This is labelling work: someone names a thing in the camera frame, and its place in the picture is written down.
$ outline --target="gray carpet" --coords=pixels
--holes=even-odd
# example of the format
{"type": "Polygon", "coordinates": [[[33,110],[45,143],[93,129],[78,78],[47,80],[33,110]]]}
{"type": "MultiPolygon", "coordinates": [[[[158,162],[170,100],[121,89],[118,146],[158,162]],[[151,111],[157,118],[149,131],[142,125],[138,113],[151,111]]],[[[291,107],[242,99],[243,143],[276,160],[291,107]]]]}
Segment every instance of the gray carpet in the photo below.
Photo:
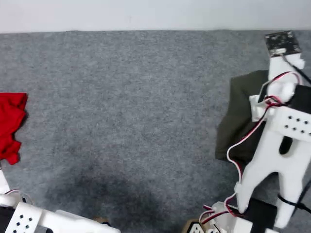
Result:
{"type": "MultiPolygon", "coordinates": [[[[124,233],[180,232],[233,191],[234,166],[213,155],[217,126],[230,77],[268,68],[265,33],[0,35],[0,91],[29,94],[21,161],[3,163],[11,187],[124,233]]],[[[311,74],[311,32],[297,35],[311,74]]],[[[272,176],[255,196],[273,203],[277,190],[272,176]]],[[[298,211],[283,232],[310,227],[298,211]]]]}

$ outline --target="white robot part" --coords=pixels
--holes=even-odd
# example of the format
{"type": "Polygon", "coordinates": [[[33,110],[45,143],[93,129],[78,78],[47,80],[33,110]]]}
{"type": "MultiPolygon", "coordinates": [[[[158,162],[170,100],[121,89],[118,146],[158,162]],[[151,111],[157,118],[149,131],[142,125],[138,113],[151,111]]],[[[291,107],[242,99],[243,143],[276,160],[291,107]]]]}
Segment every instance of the white robot part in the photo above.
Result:
{"type": "MultiPolygon", "coordinates": [[[[275,113],[267,118],[254,158],[246,166],[242,182],[236,189],[241,213],[246,210],[254,188],[272,172],[279,173],[280,195],[297,203],[303,189],[302,179],[311,160],[309,122],[310,114],[285,106],[275,109],[275,113]],[[280,154],[284,136],[293,138],[293,142],[286,154],[280,154]]],[[[294,206],[278,201],[277,207],[275,226],[284,228],[292,216],[294,206]]]]}

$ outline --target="red wire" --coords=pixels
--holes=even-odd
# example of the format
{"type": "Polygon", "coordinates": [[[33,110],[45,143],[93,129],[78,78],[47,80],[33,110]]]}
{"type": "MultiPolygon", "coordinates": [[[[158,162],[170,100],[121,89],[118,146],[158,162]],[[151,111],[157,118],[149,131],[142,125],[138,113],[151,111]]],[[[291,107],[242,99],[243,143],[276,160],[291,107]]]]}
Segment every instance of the red wire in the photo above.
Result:
{"type": "MultiPolygon", "coordinates": [[[[266,107],[266,109],[265,109],[265,112],[263,113],[263,115],[262,115],[262,117],[257,121],[257,123],[254,125],[254,127],[241,139],[241,140],[243,140],[245,137],[247,137],[249,134],[252,134],[253,132],[254,132],[254,129],[256,129],[257,128],[257,126],[259,125],[259,124],[261,124],[262,123],[262,119],[266,116],[266,113],[268,112],[268,110],[269,110],[269,108],[271,108],[271,107],[280,107],[280,106],[282,106],[282,104],[281,103],[270,103],[267,107],[266,107]]],[[[241,175],[242,175],[242,170],[241,170],[241,167],[240,167],[240,165],[238,164],[238,166],[239,166],[239,170],[240,170],[240,172],[241,172],[241,175]]],[[[225,205],[226,205],[226,207],[228,208],[228,210],[229,210],[229,213],[231,213],[233,216],[239,216],[239,215],[236,215],[232,210],[231,210],[231,208],[229,207],[229,205],[228,205],[228,202],[230,201],[230,200],[232,200],[233,199],[233,197],[232,198],[230,198],[230,199],[228,199],[227,200],[227,202],[225,203],[225,205]]]]}
{"type": "Polygon", "coordinates": [[[217,214],[214,214],[214,215],[212,215],[212,216],[206,218],[206,219],[205,219],[203,222],[201,222],[201,223],[202,223],[202,225],[204,225],[204,224],[206,224],[207,222],[211,221],[212,219],[214,219],[214,218],[216,218],[216,217],[218,217],[218,216],[220,216],[220,215],[226,214],[226,213],[228,213],[228,211],[219,212],[219,213],[217,213],[217,214]]]}

